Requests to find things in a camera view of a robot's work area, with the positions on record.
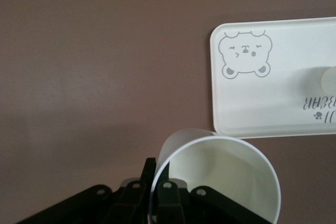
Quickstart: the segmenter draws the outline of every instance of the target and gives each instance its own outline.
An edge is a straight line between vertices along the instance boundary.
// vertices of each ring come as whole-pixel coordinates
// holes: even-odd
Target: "screw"
[[[200,195],[200,196],[205,196],[205,195],[206,195],[206,191],[205,191],[204,189],[198,189],[198,190],[196,191],[196,193],[197,193],[198,195]]]
[[[97,194],[98,195],[103,195],[105,193],[105,190],[104,189],[100,189],[97,191]]]
[[[163,188],[169,189],[171,187],[172,187],[172,184],[169,183],[169,182],[166,182],[166,183],[163,184]]]
[[[140,184],[139,183],[135,183],[135,184],[133,184],[133,188],[135,189],[135,188],[140,188]]]

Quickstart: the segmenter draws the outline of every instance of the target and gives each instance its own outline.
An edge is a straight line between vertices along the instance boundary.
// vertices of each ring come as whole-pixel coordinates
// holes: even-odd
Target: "white plastic cup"
[[[169,178],[187,183],[188,191],[209,186],[271,223],[280,214],[281,192],[277,174],[266,156],[253,145],[201,129],[184,129],[163,144],[150,197],[167,164]]]

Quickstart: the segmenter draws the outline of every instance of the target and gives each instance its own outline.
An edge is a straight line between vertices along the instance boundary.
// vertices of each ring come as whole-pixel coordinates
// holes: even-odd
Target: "tray lid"
[[[211,35],[214,127],[238,138],[336,133],[336,17],[231,23]]]

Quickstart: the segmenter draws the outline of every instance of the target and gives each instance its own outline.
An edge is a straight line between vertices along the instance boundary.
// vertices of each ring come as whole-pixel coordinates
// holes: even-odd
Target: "bear face print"
[[[237,77],[239,73],[254,72],[259,77],[265,77],[270,72],[267,63],[272,40],[265,35],[255,35],[251,32],[225,37],[219,42],[219,52],[223,56],[222,73],[227,79]]]

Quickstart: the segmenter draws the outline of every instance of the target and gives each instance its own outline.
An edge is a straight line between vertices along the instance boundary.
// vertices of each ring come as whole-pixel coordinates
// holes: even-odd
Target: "brown surface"
[[[0,223],[139,176],[178,129],[212,129],[209,36],[228,22],[336,16],[336,0],[0,0]],[[335,136],[249,140],[279,224],[334,223]]]

